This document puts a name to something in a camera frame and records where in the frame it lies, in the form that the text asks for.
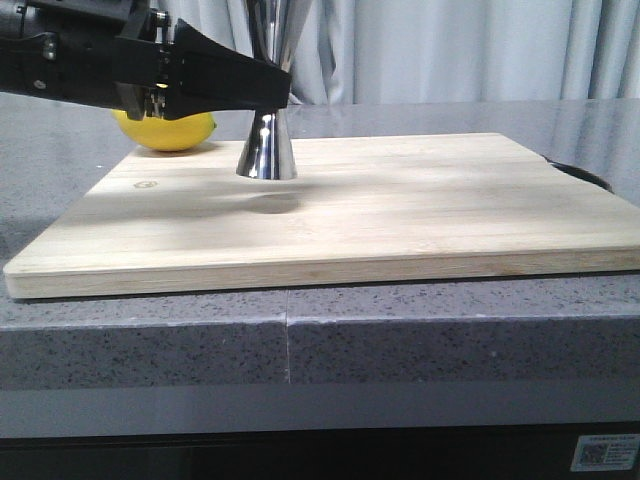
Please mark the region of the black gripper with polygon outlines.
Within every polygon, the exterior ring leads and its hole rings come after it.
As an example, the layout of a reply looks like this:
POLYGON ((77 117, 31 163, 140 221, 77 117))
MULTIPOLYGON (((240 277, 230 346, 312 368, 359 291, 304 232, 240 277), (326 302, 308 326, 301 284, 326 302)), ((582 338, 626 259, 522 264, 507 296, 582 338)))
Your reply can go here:
POLYGON ((147 1, 4 1, 1 89, 122 110, 132 120, 163 109, 177 120, 287 105, 290 74, 182 19, 170 50, 170 26, 169 13, 147 1))

